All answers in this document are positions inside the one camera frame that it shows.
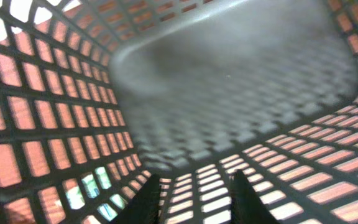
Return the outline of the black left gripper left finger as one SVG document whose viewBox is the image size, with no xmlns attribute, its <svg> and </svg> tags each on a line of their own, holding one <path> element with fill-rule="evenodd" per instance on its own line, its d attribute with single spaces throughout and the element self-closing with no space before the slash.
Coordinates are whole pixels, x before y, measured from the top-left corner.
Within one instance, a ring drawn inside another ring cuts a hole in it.
<svg viewBox="0 0 358 224">
<path fill-rule="evenodd" d="M 109 224 L 159 224 L 160 176 L 153 174 Z"/>
</svg>

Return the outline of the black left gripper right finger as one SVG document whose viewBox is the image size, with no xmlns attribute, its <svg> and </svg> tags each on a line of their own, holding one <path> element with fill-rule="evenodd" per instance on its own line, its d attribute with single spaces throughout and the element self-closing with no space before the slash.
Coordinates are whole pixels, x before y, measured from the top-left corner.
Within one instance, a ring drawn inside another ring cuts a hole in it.
<svg viewBox="0 0 358 224">
<path fill-rule="evenodd" d="M 241 170 L 236 170 L 230 183 L 231 224 L 279 224 L 262 203 Z"/>
</svg>

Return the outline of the grey plastic mesh basket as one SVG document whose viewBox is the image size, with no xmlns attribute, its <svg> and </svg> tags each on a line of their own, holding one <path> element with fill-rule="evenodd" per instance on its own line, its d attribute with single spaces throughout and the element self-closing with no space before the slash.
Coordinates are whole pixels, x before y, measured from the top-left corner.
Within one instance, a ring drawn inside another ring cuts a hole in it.
<svg viewBox="0 0 358 224">
<path fill-rule="evenodd" d="M 358 1 L 0 1 L 0 223 L 108 223 L 153 174 L 160 223 L 229 223 L 236 170 L 358 223 Z"/>
</svg>

